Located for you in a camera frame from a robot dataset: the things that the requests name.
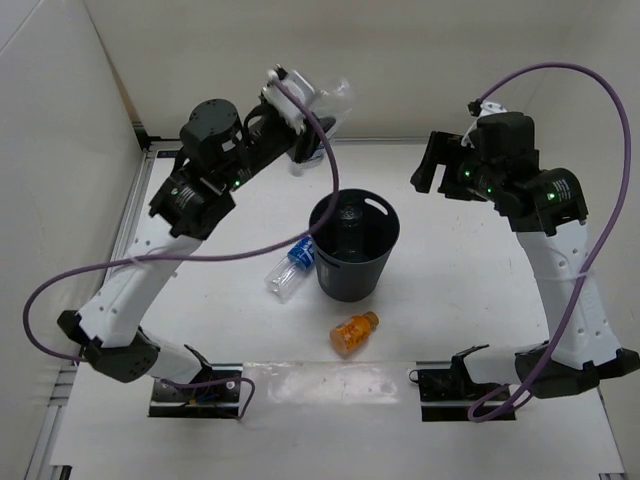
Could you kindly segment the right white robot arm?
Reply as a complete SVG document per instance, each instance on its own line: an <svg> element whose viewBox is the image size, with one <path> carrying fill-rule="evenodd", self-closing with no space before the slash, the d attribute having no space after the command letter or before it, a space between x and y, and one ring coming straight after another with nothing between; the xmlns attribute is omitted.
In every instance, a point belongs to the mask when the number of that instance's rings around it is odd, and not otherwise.
<svg viewBox="0 0 640 480"><path fill-rule="evenodd" d="M448 199L490 202L506 218L534 274L548 330L565 328L558 342L499 350L471 347L452 359L449 387L470 400L485 385L520 384L538 399L579 395L605 379L639 368L639 354L611 330L588 258L583 191L565 168L543 169L535 124L521 112L478 118L467 135L433 131L411 177L419 193L438 188Z"/></svg>

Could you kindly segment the clear bottle green blue label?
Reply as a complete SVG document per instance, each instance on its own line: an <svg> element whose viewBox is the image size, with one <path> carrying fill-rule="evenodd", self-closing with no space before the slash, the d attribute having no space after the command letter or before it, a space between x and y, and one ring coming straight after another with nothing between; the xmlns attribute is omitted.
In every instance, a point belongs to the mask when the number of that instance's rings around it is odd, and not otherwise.
<svg viewBox="0 0 640 480"><path fill-rule="evenodd" d="M312 111L323 126L329 140L340 129L353 108L355 93L350 82L345 77L334 77L321 86L321 97L313 104ZM306 160L296 162L290 153L288 171L295 177L302 176L322 163L326 149L321 141L311 142L312 151Z"/></svg>

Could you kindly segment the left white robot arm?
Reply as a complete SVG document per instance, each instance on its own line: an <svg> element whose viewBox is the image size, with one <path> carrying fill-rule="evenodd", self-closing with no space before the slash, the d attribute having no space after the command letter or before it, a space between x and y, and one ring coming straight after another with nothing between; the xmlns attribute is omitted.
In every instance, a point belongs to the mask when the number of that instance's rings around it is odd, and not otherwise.
<svg viewBox="0 0 640 480"><path fill-rule="evenodd" d="M125 258L93 298L57 320L95 371L122 383L145 375L165 380L191 400L208 393L210 363L190 346L152 335L141 321L178 267L233 210L234 191L285 153L302 162L313 158L320 139L312 125L330 135L339 115L317 103L310 111L306 118L288 99L266 97L246 117L224 99L192 111L171 173Z"/></svg>

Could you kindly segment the clear bottle without label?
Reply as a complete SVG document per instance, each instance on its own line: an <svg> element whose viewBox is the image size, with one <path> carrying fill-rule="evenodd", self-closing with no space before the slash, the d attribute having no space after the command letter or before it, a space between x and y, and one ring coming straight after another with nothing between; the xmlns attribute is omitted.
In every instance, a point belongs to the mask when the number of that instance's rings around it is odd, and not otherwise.
<svg viewBox="0 0 640 480"><path fill-rule="evenodd" d="M365 251L365 220L362 202L350 202L336 212L333 257L347 263L369 260Z"/></svg>

